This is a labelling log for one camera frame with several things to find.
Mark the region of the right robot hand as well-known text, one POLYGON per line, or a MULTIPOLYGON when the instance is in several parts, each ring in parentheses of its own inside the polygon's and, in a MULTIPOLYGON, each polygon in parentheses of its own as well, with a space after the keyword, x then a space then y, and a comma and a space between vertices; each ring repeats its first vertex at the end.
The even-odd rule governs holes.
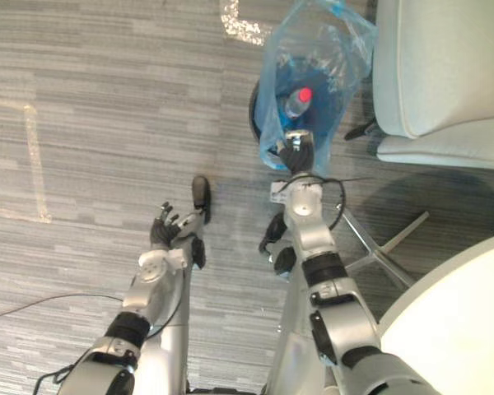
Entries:
POLYGON ((306 129, 288 130, 277 142, 277 154, 292 174, 310 173, 314 167, 313 134, 306 129))

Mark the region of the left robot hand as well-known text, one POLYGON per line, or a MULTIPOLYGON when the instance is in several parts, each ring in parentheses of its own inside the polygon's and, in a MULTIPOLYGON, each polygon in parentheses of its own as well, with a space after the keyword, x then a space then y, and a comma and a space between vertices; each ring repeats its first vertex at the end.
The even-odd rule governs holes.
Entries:
POLYGON ((179 240, 195 235, 203 223, 203 210, 195 208, 181 216, 171 214, 173 206, 169 202, 161 205, 150 229, 150 244, 153 249, 172 249, 179 240))

